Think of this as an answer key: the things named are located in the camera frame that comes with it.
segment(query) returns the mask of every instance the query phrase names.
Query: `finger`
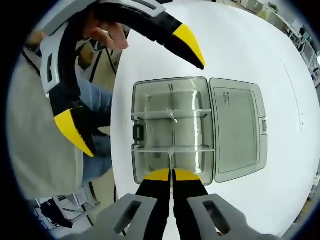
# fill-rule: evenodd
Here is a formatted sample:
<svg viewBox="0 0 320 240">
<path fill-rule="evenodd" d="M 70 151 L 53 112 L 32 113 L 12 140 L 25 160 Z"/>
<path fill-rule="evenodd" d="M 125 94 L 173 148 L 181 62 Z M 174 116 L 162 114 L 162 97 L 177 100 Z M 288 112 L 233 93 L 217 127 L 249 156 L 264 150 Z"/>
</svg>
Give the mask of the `finger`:
<svg viewBox="0 0 320 240">
<path fill-rule="evenodd" d="M 118 49 L 123 50 L 128 48 L 129 44 L 121 24 L 115 22 L 102 22 L 100 28 L 109 32 L 110 37 L 113 39 L 114 44 Z"/>
<path fill-rule="evenodd" d="M 38 45 L 45 38 L 45 34 L 38 29 L 34 29 L 26 39 L 25 43 L 28 45 Z"/>
<path fill-rule="evenodd" d="M 99 20 L 95 19 L 93 11 L 90 12 L 83 28 L 83 36 L 90 38 L 93 31 L 98 28 Z"/>
<path fill-rule="evenodd" d="M 93 30 L 90 35 L 90 38 L 99 41 L 103 45 L 105 45 L 107 48 L 116 50 L 117 47 L 115 45 L 115 42 L 109 37 L 101 28 L 97 27 L 95 30 Z"/>
</svg>

